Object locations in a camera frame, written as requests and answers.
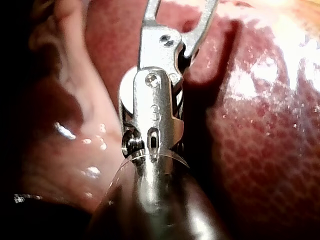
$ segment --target dark background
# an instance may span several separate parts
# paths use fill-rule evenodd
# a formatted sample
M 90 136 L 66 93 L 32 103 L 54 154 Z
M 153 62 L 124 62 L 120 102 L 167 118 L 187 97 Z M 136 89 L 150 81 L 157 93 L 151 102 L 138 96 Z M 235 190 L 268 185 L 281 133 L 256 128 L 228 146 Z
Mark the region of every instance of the dark background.
M 35 70 L 35 56 L 28 49 L 32 29 L 30 11 L 33 0 L 8 1 L 2 5 L 2 239 L 77 239 L 83 234 L 90 215 L 66 205 L 27 199 L 15 203 L 19 194 L 20 174 L 19 133 L 15 104 L 26 87 L 39 79 Z

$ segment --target silver metal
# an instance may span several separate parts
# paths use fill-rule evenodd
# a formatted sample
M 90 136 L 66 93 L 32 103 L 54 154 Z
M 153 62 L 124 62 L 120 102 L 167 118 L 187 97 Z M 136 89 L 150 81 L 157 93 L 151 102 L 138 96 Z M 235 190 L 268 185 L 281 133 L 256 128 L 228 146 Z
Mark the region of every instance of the silver metal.
M 207 33 L 217 1 L 207 0 L 196 29 L 183 34 L 157 24 L 159 4 L 147 3 L 137 68 L 120 84 L 126 161 L 93 214 L 86 239 L 229 240 L 177 154 L 183 151 L 183 71 Z
M 199 46 L 203 43 L 218 3 L 219 0 L 205 0 L 204 10 L 195 29 L 181 34 L 182 41 L 185 44 L 183 55 L 186 59 L 193 58 L 196 55 Z
M 134 113 L 134 79 L 138 72 L 137 66 L 130 68 L 123 76 L 119 88 L 119 105 L 125 109 L 126 114 L 132 117 Z M 171 82 L 176 77 L 174 73 L 169 75 Z M 176 95 L 176 107 L 180 108 L 183 103 L 183 90 L 178 91 Z
M 210 201 L 172 151 L 123 163 L 89 224 L 90 240 L 229 240 Z
M 146 84 L 150 76 L 157 84 Z M 140 133 L 146 148 L 169 150 L 182 139 L 184 122 L 173 116 L 171 80 L 163 69 L 145 67 L 135 75 L 130 123 Z M 157 132 L 158 145 L 149 146 L 154 132 Z

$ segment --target screw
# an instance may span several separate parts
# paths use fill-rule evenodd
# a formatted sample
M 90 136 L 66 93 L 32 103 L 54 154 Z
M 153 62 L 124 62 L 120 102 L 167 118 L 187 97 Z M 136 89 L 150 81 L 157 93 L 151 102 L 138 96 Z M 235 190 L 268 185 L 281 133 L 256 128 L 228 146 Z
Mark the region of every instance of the screw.
M 145 84 L 152 89 L 154 89 L 156 86 L 158 86 L 159 81 L 160 80 L 159 80 L 158 76 L 156 76 L 153 73 L 150 73 L 145 77 Z
M 164 47 L 169 48 L 174 44 L 174 41 L 170 40 L 170 38 L 170 35 L 163 35 L 162 37 L 160 37 L 160 43 L 163 43 Z

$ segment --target pivot screw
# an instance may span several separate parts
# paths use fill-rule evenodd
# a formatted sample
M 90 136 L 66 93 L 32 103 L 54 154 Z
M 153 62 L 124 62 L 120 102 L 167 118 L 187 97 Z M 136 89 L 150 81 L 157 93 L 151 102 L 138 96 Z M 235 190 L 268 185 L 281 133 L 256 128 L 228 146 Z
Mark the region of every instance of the pivot screw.
M 174 41 L 170 39 L 170 35 L 163 35 L 162 37 L 160 37 L 160 43 L 162 43 L 164 47 L 170 48 L 174 45 Z
M 150 73 L 145 77 L 145 84 L 152 89 L 157 87 L 159 85 L 159 82 L 159 77 L 153 73 Z

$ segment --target metal jaw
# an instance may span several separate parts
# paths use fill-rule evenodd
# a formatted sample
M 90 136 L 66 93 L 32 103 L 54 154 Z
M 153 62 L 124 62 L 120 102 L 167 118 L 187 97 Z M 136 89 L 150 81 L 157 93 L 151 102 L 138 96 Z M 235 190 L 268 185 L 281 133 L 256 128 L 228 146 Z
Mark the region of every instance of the metal jaw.
M 160 0 L 148 1 L 140 33 L 137 68 L 131 69 L 120 85 L 119 114 L 125 157 L 138 150 L 146 153 L 172 150 L 181 141 L 183 72 L 196 56 L 217 4 L 218 0 L 206 0 L 197 27 L 191 32 L 180 33 L 157 24 Z

